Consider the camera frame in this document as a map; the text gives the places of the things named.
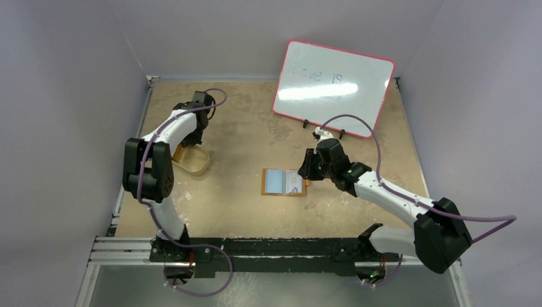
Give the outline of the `pink framed whiteboard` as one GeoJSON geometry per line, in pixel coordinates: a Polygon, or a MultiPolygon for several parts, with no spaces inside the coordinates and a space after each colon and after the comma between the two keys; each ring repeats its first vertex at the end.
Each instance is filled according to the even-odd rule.
{"type": "Polygon", "coordinates": [[[360,138],[375,130],[393,61],[292,40],[284,55],[274,113],[360,138]]]}

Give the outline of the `beige oval tray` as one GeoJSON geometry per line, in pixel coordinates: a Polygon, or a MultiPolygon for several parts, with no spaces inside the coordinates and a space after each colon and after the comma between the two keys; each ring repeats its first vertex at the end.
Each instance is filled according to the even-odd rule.
{"type": "Polygon", "coordinates": [[[173,166],[192,176],[202,175],[210,165],[210,152],[200,145],[185,147],[179,162],[172,159],[173,166]]]}

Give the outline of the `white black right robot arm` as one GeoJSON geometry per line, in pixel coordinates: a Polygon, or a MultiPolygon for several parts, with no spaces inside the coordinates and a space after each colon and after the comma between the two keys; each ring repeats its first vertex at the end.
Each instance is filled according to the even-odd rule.
{"type": "Polygon", "coordinates": [[[415,256],[429,270],[442,274],[474,243],[453,201],[418,197],[380,178],[361,162],[352,162],[338,139],[308,148],[298,174],[310,181],[329,179],[340,191],[369,201],[408,225],[378,226],[359,242],[360,255],[374,260],[382,253],[415,256]]]}

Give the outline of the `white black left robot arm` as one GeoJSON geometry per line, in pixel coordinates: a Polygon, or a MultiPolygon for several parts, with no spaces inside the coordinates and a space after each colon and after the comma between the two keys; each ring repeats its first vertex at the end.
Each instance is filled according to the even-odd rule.
{"type": "Polygon", "coordinates": [[[175,105],[155,130],[125,143],[122,186],[150,213],[156,227],[153,248],[176,262],[189,257],[191,246],[171,198],[173,164],[184,149],[202,144],[216,105],[207,91],[195,91],[192,100],[175,105]]]}

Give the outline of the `silver VIP card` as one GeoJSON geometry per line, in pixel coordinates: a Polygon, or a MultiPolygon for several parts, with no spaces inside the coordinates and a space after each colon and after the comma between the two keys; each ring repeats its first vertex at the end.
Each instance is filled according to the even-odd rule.
{"type": "Polygon", "coordinates": [[[286,171],[284,186],[286,194],[302,194],[304,179],[295,170],[286,171]]]}

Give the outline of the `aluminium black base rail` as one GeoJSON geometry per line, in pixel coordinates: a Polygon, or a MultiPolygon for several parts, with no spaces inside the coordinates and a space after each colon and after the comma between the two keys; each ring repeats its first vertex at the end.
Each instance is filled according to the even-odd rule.
{"type": "Polygon", "coordinates": [[[193,237],[190,249],[151,238],[97,238],[89,261],[94,265],[163,267],[174,282],[214,278],[229,272],[332,273],[340,277],[381,279],[399,257],[381,254],[363,237],[227,238],[193,237]]]}

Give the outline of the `orange leather card holder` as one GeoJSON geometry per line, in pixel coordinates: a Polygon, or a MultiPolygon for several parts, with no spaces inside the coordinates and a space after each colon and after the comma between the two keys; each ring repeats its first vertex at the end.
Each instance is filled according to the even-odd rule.
{"type": "Polygon", "coordinates": [[[286,194],[285,192],[285,173],[287,169],[269,169],[264,168],[262,172],[261,194],[269,196],[304,196],[307,187],[311,184],[309,180],[304,180],[304,191],[302,194],[286,194]]]}

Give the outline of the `gold credit card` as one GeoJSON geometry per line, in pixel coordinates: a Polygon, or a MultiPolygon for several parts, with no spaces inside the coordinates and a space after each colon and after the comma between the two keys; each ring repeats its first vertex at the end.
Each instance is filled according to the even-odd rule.
{"type": "Polygon", "coordinates": [[[186,147],[183,144],[179,144],[176,147],[176,150],[174,151],[173,156],[172,156],[172,159],[174,160],[174,162],[179,162],[180,161],[180,159],[183,156],[183,153],[184,153],[185,149],[186,149],[186,147]]]}

